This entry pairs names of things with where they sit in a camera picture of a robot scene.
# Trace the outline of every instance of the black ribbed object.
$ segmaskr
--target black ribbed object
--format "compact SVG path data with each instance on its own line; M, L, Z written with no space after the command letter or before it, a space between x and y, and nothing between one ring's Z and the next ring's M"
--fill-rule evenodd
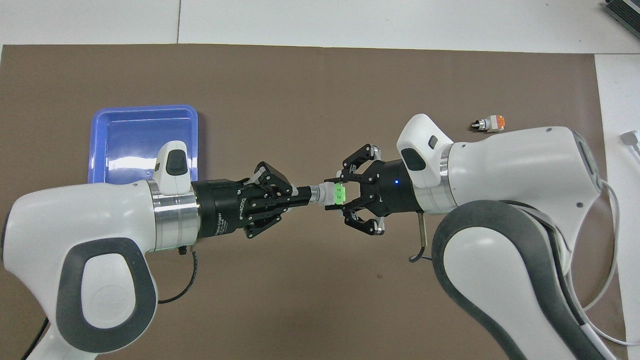
M639 0L607 0L604 11L640 38Z

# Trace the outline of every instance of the brown table surface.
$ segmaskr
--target brown table surface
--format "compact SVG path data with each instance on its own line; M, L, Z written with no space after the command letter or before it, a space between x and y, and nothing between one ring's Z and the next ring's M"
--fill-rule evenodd
M318 184L367 142L383 159L398 158L397 137L416 113L454 141L483 139L468 125L494 113L507 118L507 131L568 126L605 174L593 55L6 45L0 213L25 193L86 181L97 110L180 103L198 111L200 179L239 180L264 160L298 186ZM427 217L429 238L441 219ZM407 262L419 248L415 214L392 215L386 225L384 236L366 236L312 204L254 240L242 231L202 240L192 290L160 305L137 342L100 358L505 359L441 289L431 264ZM606 278L611 239L608 200L600 199L573 264L584 303ZM161 298L187 283L189 257L171 250L147 259ZM617 280L591 316L624 335ZM28 289L2 268L0 358L19 358L43 319Z

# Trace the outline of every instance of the green plastic part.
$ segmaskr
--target green plastic part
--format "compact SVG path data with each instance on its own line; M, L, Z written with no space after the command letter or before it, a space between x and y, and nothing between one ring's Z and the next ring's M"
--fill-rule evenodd
M340 183L334 184L333 186L333 201L336 205L342 205L342 203L347 199L347 190Z

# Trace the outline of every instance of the blue plastic tray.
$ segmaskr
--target blue plastic tray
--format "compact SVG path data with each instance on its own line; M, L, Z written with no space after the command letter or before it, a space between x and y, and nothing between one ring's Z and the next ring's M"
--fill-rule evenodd
M151 179L160 148L187 145L191 180L198 179L198 113L189 105L107 108L93 116L89 183L127 184Z

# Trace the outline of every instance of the orange and white connector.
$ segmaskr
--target orange and white connector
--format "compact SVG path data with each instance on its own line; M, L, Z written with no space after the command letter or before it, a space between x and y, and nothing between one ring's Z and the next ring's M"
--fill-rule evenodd
M471 124L471 128L476 131L497 133L498 131L504 130L504 117L502 115L491 115L487 118L475 121Z

